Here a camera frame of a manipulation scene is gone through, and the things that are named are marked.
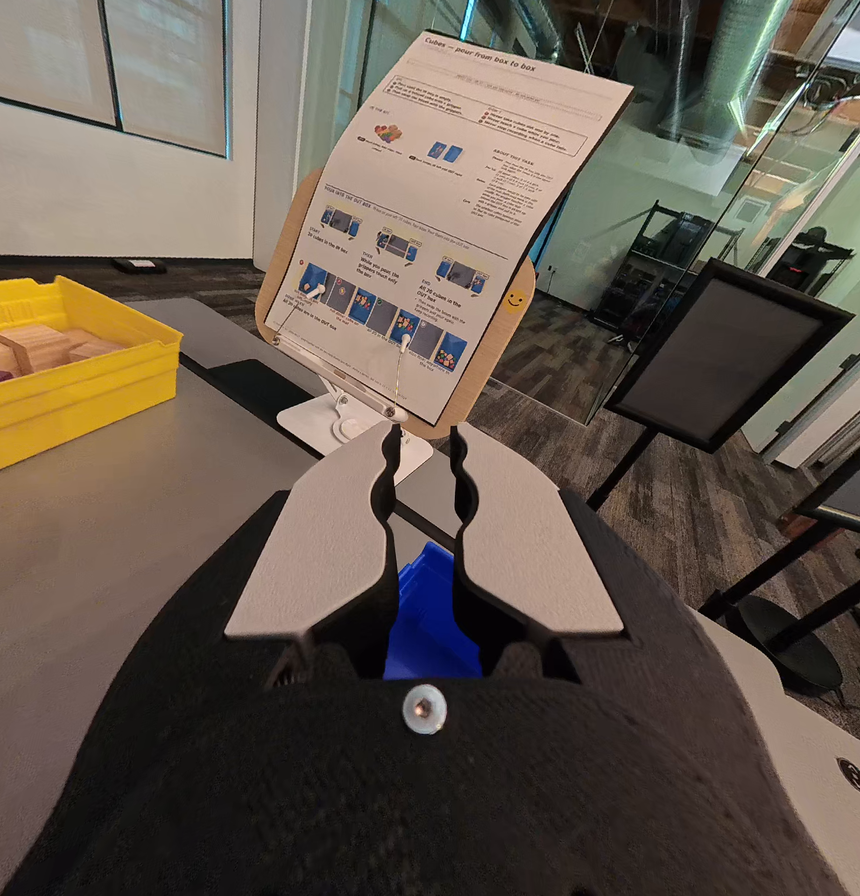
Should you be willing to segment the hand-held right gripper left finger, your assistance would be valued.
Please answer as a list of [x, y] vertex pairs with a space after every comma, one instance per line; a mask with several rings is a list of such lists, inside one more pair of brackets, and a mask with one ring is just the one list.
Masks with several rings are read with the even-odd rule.
[[387, 651], [399, 609], [389, 519], [401, 442], [398, 424], [380, 422], [300, 477], [226, 624], [226, 638]]

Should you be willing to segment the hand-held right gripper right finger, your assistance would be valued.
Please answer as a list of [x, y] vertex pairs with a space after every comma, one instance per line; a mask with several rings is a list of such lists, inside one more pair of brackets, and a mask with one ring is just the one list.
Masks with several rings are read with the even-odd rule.
[[450, 451], [464, 586], [539, 633], [622, 634], [624, 623], [555, 483], [468, 423], [451, 429]]

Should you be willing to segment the blue plastic box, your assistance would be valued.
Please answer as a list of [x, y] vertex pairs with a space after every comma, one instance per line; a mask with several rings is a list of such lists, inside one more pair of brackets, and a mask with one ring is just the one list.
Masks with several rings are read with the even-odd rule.
[[400, 604], [382, 674], [385, 680], [480, 678], [479, 648], [452, 610], [454, 557], [427, 542], [399, 573]]

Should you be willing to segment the yellow plastic box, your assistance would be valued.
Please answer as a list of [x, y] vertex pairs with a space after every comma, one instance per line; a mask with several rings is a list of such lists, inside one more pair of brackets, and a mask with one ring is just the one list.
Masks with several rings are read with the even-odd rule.
[[0, 470], [176, 396], [180, 331], [58, 276], [0, 281], [0, 332], [85, 330], [120, 350], [0, 384]]

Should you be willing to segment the pile of wooden cubes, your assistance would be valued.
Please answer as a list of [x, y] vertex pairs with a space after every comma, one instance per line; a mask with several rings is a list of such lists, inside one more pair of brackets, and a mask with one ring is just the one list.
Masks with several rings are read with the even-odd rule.
[[0, 330], [0, 384], [126, 348], [84, 329], [35, 323]]

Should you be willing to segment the tall black pole stand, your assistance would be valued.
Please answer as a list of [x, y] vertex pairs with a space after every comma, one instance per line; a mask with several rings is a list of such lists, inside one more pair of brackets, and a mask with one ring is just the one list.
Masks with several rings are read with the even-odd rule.
[[727, 628], [770, 659], [782, 685], [818, 697], [838, 691], [843, 675], [838, 661], [817, 637], [817, 629], [860, 604], [860, 580], [801, 618], [772, 600], [750, 595], [730, 608]]

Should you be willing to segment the black shelving rack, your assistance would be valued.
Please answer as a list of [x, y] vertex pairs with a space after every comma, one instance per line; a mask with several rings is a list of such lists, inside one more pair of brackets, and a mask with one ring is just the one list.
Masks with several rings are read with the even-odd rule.
[[699, 253], [712, 236], [725, 239], [717, 259], [738, 262], [743, 230], [732, 230], [688, 211], [656, 201], [639, 212], [644, 218], [611, 282], [589, 319], [608, 330], [608, 345], [632, 352], [657, 320], [667, 315], [691, 287], [703, 263]]

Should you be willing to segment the printed instruction sheet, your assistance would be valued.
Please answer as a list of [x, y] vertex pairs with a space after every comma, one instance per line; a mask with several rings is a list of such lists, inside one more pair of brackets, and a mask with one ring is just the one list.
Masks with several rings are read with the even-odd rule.
[[423, 31], [324, 164], [266, 316], [280, 349], [438, 424], [630, 84]]

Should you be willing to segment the window with roller blinds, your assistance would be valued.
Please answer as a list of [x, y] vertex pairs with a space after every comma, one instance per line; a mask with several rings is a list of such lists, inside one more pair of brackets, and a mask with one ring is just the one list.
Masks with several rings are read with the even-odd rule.
[[0, 101], [224, 158], [221, 1], [0, 1]]

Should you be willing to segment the black sign frame stand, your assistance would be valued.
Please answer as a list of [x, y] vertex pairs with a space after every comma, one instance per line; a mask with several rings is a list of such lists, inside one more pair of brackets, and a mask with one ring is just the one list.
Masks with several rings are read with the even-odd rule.
[[813, 524], [735, 584], [724, 591], [715, 591], [699, 608], [703, 616], [718, 620], [730, 607], [784, 571], [833, 532], [860, 534], [860, 448], [794, 508], [793, 513], [812, 520]]
[[854, 314], [712, 258], [605, 402], [642, 432], [587, 499], [597, 511], [663, 434], [714, 454]]

